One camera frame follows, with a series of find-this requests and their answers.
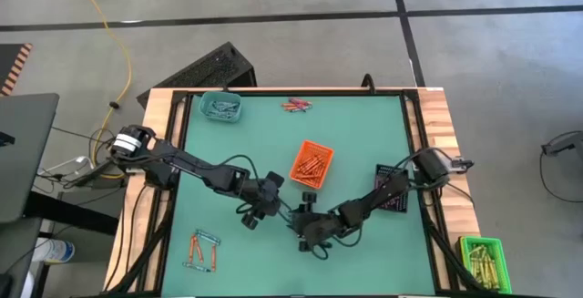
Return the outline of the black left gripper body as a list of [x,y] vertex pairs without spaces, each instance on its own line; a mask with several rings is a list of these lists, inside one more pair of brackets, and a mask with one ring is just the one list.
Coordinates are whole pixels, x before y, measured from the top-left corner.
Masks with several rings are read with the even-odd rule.
[[249,230],[254,230],[266,216],[276,216],[281,208],[279,193],[280,188],[270,180],[246,180],[241,187],[240,197],[251,208],[244,213],[241,223]]

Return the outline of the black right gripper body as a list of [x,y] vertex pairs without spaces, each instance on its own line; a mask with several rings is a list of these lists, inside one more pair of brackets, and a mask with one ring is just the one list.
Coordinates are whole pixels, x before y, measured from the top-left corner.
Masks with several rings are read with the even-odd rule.
[[299,251],[308,252],[314,246],[340,235],[346,226],[332,213],[315,213],[304,210],[293,211],[293,231],[300,239]]

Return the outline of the teal plastic bin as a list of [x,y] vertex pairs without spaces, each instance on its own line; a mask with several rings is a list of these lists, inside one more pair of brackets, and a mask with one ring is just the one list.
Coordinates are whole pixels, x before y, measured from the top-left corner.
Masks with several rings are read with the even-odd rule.
[[199,112],[205,118],[207,118],[209,120],[216,120],[216,121],[229,122],[229,123],[233,123],[233,122],[238,121],[238,120],[237,121],[226,121],[226,120],[221,119],[221,118],[214,118],[214,117],[206,116],[207,113],[209,113],[209,111],[208,111],[209,105],[214,101],[238,103],[239,104],[238,114],[240,115],[241,110],[242,110],[242,104],[241,104],[241,97],[239,95],[234,94],[234,93],[229,93],[229,92],[222,92],[222,91],[210,91],[210,92],[204,93],[200,99],[200,102],[199,102]]

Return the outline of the orange plastic basket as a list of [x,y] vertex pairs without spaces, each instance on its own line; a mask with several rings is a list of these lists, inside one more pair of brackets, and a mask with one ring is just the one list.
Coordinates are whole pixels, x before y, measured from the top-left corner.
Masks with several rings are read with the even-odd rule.
[[[297,177],[298,167],[306,160],[306,158],[310,154],[313,154],[313,153],[329,153],[331,155],[330,164],[328,167],[325,168],[325,171],[322,175],[322,180],[318,185],[315,185],[312,182],[312,180],[304,180],[302,178]],[[330,168],[330,166],[332,164],[333,155],[334,155],[334,150],[332,148],[325,147],[325,146],[318,144],[314,141],[305,140],[301,144],[299,152],[298,152],[298,154],[295,158],[295,161],[293,163],[293,166],[291,167],[290,174],[289,174],[290,178],[292,180],[295,180],[295,181],[297,181],[303,185],[306,185],[312,189],[319,190],[322,187],[324,180],[325,180],[325,177],[327,175],[328,169]]]

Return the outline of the black plastic basket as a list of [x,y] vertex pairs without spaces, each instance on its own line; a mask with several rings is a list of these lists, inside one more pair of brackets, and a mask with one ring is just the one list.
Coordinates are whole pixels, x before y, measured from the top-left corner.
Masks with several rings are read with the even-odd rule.
[[[391,166],[386,166],[386,165],[382,165],[382,164],[377,164],[376,165],[376,168],[375,168],[375,178],[374,178],[374,188],[376,190],[379,190],[380,189],[381,184],[388,178],[388,175],[389,175],[389,173],[392,170],[393,170],[393,168]],[[386,208],[387,202],[385,202],[381,206],[381,209],[382,210],[385,210],[385,211],[390,211],[390,210],[388,210]],[[393,211],[393,212],[406,213],[407,212],[407,209],[408,209],[408,195],[407,195],[407,207],[404,210]]]

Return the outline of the black perforated computer case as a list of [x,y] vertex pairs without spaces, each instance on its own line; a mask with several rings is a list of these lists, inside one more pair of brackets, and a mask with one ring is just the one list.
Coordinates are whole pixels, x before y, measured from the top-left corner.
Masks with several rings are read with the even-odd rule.
[[231,43],[218,46],[154,88],[256,87],[252,63]]

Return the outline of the green plastic basket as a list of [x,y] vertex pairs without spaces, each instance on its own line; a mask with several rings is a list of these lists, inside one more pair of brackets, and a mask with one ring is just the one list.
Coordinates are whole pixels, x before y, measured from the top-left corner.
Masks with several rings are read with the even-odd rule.
[[493,258],[496,265],[496,272],[498,276],[499,286],[493,287],[490,269],[488,267],[487,261],[487,275],[489,288],[487,290],[494,291],[496,293],[511,294],[512,286],[506,267],[506,258],[503,250],[502,242],[497,238],[488,237],[477,237],[477,236],[461,236],[457,241],[458,250],[461,255],[461,260],[466,269],[471,273],[471,262],[469,253],[476,246],[484,248],[486,251],[486,256]]

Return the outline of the black desk base bar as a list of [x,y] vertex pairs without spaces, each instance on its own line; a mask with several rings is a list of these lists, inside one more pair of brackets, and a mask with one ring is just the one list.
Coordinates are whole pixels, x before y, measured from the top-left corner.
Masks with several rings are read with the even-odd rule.
[[23,216],[64,223],[107,235],[115,235],[118,229],[118,218],[33,191],[28,195]]

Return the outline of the white bottle with blue label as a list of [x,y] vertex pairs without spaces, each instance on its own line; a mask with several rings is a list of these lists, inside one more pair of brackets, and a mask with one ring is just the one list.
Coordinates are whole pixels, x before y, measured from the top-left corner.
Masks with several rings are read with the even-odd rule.
[[32,261],[56,264],[67,263],[73,258],[75,251],[75,245],[70,241],[38,238]]

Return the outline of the grey desk surface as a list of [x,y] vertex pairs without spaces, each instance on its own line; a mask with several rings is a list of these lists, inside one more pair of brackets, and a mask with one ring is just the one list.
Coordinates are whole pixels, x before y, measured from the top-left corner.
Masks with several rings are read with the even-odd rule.
[[44,198],[32,188],[58,101],[56,93],[0,98],[0,132],[15,139],[0,147],[0,223],[34,215]]
[[42,221],[23,218],[0,223],[0,298],[19,298]]

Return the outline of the orange striped floor mat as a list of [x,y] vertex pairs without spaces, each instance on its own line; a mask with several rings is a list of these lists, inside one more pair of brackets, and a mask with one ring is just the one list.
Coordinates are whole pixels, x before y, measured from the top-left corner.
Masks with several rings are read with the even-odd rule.
[[13,93],[32,49],[30,43],[0,44],[0,98]]

